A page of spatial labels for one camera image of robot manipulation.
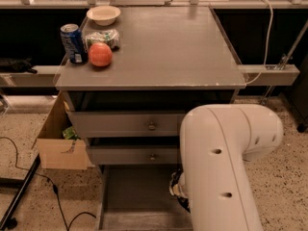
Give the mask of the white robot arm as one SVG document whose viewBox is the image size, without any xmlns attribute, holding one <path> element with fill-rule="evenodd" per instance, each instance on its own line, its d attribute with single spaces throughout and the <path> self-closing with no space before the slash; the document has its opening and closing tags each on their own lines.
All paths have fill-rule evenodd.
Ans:
<svg viewBox="0 0 308 231">
<path fill-rule="evenodd" d="M 244 168 L 283 139 L 279 116 L 255 104 L 205 105 L 180 129 L 181 183 L 193 231 L 263 231 Z"/>
</svg>

